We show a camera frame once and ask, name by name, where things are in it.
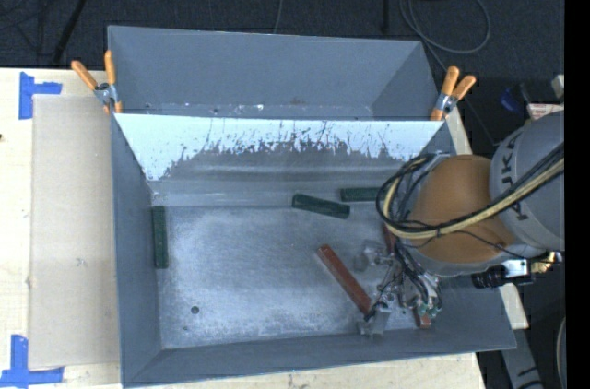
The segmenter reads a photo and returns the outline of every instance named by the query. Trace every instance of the green block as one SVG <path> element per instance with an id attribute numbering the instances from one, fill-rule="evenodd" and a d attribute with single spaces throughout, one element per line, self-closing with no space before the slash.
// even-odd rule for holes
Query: green block
<path id="1" fill-rule="evenodd" d="M 308 210 L 328 217 L 348 218 L 350 206 L 338 202 L 326 201 L 306 194 L 295 194 L 291 204 L 294 208 Z"/>
<path id="2" fill-rule="evenodd" d="M 342 202 L 372 202 L 378 192 L 378 187 L 349 187 L 340 189 L 340 199 Z"/>
<path id="3" fill-rule="evenodd" d="M 168 233 L 166 232 L 166 207 L 153 206 L 151 223 L 154 232 L 154 266 L 168 267 Z"/>

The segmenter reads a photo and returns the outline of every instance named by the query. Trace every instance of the wooden board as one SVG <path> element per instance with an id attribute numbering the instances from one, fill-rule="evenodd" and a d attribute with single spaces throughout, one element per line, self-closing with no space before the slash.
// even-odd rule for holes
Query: wooden board
<path id="1" fill-rule="evenodd" d="M 109 131 L 109 116 L 92 98 L 35 100 L 33 368 L 119 360 Z"/>
<path id="2" fill-rule="evenodd" d="M 82 142 L 89 146 L 86 152 L 80 151 L 79 155 L 73 155 L 67 164 L 62 164 L 70 173 L 73 171 L 86 171 L 92 166 L 89 162 L 93 154 L 98 154 L 99 147 L 108 149 L 108 137 L 98 138 L 98 143 L 94 138 L 88 138 L 88 132 L 80 133 L 84 130 L 84 125 L 72 125 L 70 114 L 72 112 L 83 112 L 82 117 L 87 117 L 84 122 L 92 118 L 92 122 L 100 122 L 104 118 L 104 113 L 100 108 L 98 101 L 94 98 L 90 90 L 79 80 L 77 75 L 69 70 L 26 70 L 30 76 L 35 76 L 36 82 L 56 81 L 63 83 L 63 91 L 59 96 L 36 96 L 35 101 L 43 97 L 39 104 L 40 109 L 35 112 L 39 115 L 49 115 L 59 118 L 63 115 L 63 129 L 72 130 L 69 134 L 77 138 L 85 137 L 88 141 Z M 85 251 L 85 243 L 97 232 L 92 225 L 88 224 L 89 217 L 95 218 L 100 216 L 97 223 L 110 223 L 109 220 L 102 221 L 102 217 L 108 217 L 109 211 L 104 201 L 95 201 L 96 195 L 102 196 L 103 191 L 108 189 L 106 185 L 110 177 L 105 180 L 97 180 L 93 188 L 77 189 L 77 195 L 88 194 L 86 197 L 77 197 L 77 201 L 88 201 L 86 204 L 94 205 L 92 215 L 80 216 L 80 224 L 84 223 L 85 227 L 80 227 L 75 233 L 70 232 L 70 238 L 78 237 L 80 240 L 65 240 L 67 247 L 64 248 L 57 258 L 69 263 L 72 273 L 64 272 L 60 266 L 53 268 L 44 264 L 43 273 L 45 276 L 35 277 L 37 271 L 40 271 L 40 264 L 37 260 L 30 263 L 31 256 L 46 256 L 48 250 L 40 248 L 43 241 L 37 238 L 37 231 L 42 225 L 42 220 L 35 226 L 35 235 L 31 240 L 31 225 L 36 218 L 31 220 L 31 203 L 33 196 L 42 194 L 40 191 L 32 191 L 32 185 L 37 182 L 32 177 L 32 159 L 33 152 L 33 120 L 18 119 L 18 75 L 19 69 L 0 69 L 0 177 L 2 177 L 3 186 L 0 188 L 0 214 L 3 217 L 4 226 L 0 228 L 0 369 L 9 366 L 9 336 L 19 334 L 29 337 L 31 350 L 30 367 L 40 369 L 46 367 L 51 361 L 61 360 L 66 365 L 65 381 L 62 384 L 51 384 L 52 387 L 116 387 L 119 381 L 119 370 L 116 362 L 109 362 L 113 355 L 117 355 L 118 335 L 112 332 L 113 319 L 104 319 L 104 299 L 109 292 L 109 281 L 113 278 L 104 268 L 100 271 L 100 266 L 90 266 L 97 256 L 93 256 L 89 261 L 80 253 Z M 92 74 L 102 82 L 106 75 L 102 72 L 92 72 Z M 462 125 L 457 124 L 459 135 L 461 135 Z M 463 145 L 468 142 L 459 138 Z M 95 176 L 85 176 L 85 181 L 92 181 L 89 178 Z M 45 178 L 45 183 L 51 187 L 51 181 Z M 47 223 L 46 225 L 54 227 L 55 224 Z M 80 233 L 88 233 L 89 236 L 82 237 Z M 102 243 L 102 251 L 108 246 L 107 240 Z M 30 278 L 30 272 L 33 272 L 33 278 Z M 59 287 L 62 300 L 55 299 L 51 308 L 37 308 L 41 305 L 42 300 L 34 297 L 35 291 L 40 290 L 39 285 Z M 78 299 L 72 293 L 77 291 L 84 292 L 84 298 Z M 48 289 L 44 291 L 45 298 L 49 299 Z M 39 312 L 44 312 L 43 319 Z M 63 313 L 68 312 L 67 320 L 76 322 L 75 326 L 65 329 L 67 338 L 64 338 L 60 345 L 59 352 L 52 348 L 53 332 L 48 331 L 49 323 L 56 319 L 62 319 Z M 95 340 L 91 335 L 101 335 L 99 340 Z M 82 349 L 82 353 L 77 353 L 84 345 L 87 348 Z M 419 388 L 447 388 L 457 389 L 475 389 L 483 388 L 484 384 L 479 372 L 479 367 L 475 355 L 472 353 L 463 355 L 452 355 L 439 358 L 415 359 L 415 360 L 398 360 L 378 364 L 366 364 L 359 366 L 346 366 L 342 368 L 332 368 L 318 371 L 300 371 L 280 374 L 269 374 L 264 376 L 251 376 L 247 378 L 231 378 L 225 380 L 216 380 L 202 383 L 176 384 L 175 388 L 185 389 L 219 389 L 219 388 L 271 388 L 271 387 L 341 387 L 341 388 L 385 388 L 385 387 L 405 387 L 411 386 L 413 389 Z"/>

